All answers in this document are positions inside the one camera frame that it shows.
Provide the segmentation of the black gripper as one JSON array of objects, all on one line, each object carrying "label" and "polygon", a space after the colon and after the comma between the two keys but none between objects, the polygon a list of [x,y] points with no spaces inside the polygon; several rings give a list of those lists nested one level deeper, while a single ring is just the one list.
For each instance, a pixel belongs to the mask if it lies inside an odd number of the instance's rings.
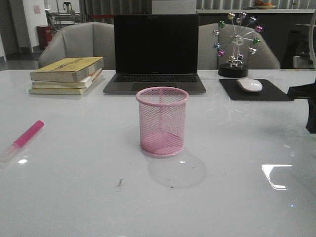
[{"label": "black gripper", "polygon": [[300,86],[291,86],[287,96],[294,99],[307,99],[309,105],[309,116],[306,129],[311,134],[316,133],[316,82]]}]

